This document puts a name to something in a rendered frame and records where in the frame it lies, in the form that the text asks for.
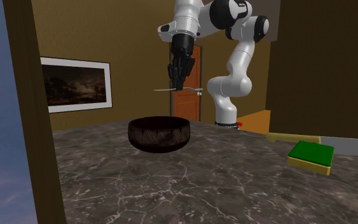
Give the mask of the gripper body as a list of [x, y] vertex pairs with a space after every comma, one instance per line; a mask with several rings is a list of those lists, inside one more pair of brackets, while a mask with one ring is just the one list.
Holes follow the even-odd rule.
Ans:
[[194, 37], [189, 34], [179, 33], [172, 38], [170, 51], [174, 58], [172, 61], [172, 68], [186, 68], [192, 69], [195, 60], [191, 57], [194, 47]]

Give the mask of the dark brown patterned bowl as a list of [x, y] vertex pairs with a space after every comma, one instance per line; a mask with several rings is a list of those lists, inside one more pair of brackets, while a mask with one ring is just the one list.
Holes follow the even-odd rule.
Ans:
[[175, 116], [148, 116], [128, 123], [128, 140], [138, 150], [170, 153], [186, 146], [191, 137], [189, 120]]

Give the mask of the orange wooden door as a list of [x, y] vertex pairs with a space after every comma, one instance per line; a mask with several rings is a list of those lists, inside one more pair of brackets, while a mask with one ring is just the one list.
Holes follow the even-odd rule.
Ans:
[[[202, 47], [194, 46], [192, 57], [195, 65], [191, 74], [186, 77], [184, 87], [202, 87]], [[200, 121], [201, 113], [201, 92], [193, 92], [188, 89], [182, 91], [170, 91], [170, 115], [182, 117], [187, 120]]]

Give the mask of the white-framed dark landscape picture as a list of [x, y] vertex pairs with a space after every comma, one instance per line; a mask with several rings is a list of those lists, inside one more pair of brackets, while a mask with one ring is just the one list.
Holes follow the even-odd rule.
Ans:
[[41, 57], [49, 113], [113, 107], [110, 64]]

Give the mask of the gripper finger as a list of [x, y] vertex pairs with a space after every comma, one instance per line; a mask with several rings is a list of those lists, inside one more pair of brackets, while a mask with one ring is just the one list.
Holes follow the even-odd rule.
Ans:
[[175, 63], [170, 63], [167, 66], [169, 78], [172, 81], [172, 88], [174, 90], [179, 90], [180, 87], [180, 67]]
[[193, 57], [188, 57], [181, 70], [181, 90], [184, 88], [184, 82], [187, 76], [191, 74], [191, 70], [195, 64]]

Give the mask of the yellow-handled knife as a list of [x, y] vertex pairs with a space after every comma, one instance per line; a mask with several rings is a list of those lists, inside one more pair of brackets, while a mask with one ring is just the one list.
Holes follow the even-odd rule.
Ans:
[[346, 137], [328, 137], [328, 136], [308, 136], [299, 134], [283, 134], [268, 132], [266, 139], [272, 143], [275, 141], [286, 141], [297, 143], [298, 141], [308, 141], [334, 147], [334, 153], [340, 155], [358, 156], [358, 139]]

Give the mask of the silver cutlery piece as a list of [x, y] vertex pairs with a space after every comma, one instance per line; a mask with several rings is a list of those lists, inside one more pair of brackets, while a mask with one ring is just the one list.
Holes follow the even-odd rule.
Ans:
[[183, 87], [182, 89], [176, 89], [176, 88], [154, 89], [154, 91], [182, 91], [182, 90], [189, 90], [192, 92], [200, 92], [203, 90], [203, 88]]

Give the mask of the green and yellow sponge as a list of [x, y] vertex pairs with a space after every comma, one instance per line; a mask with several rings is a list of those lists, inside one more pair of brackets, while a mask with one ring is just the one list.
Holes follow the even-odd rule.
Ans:
[[289, 152], [287, 163], [328, 176], [331, 172], [333, 154], [332, 146], [299, 141]]

